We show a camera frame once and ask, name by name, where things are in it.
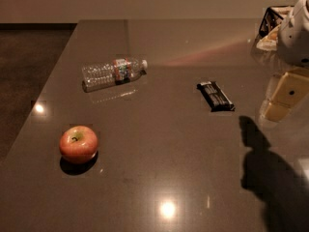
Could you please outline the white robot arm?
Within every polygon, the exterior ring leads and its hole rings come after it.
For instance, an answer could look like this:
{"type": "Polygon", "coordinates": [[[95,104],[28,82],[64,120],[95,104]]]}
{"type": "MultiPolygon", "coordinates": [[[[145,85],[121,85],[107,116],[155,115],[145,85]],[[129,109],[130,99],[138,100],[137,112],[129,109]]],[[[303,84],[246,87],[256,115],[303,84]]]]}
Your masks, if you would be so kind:
{"type": "Polygon", "coordinates": [[[280,72],[269,82],[261,115],[279,122],[309,93],[309,0],[269,7],[256,48],[280,72]]]}

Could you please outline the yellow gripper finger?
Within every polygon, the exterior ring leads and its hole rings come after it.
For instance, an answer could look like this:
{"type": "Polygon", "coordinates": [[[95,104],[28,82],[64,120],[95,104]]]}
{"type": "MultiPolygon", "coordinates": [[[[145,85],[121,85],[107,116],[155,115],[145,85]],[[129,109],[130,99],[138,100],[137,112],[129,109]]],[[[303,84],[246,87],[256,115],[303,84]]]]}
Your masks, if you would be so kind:
{"type": "Polygon", "coordinates": [[[308,71],[285,72],[280,78],[271,100],[283,106],[295,106],[308,93],[308,71]]]}
{"type": "Polygon", "coordinates": [[[268,101],[264,111],[264,117],[272,122],[279,122],[290,112],[291,108],[289,106],[283,103],[268,101]]]}

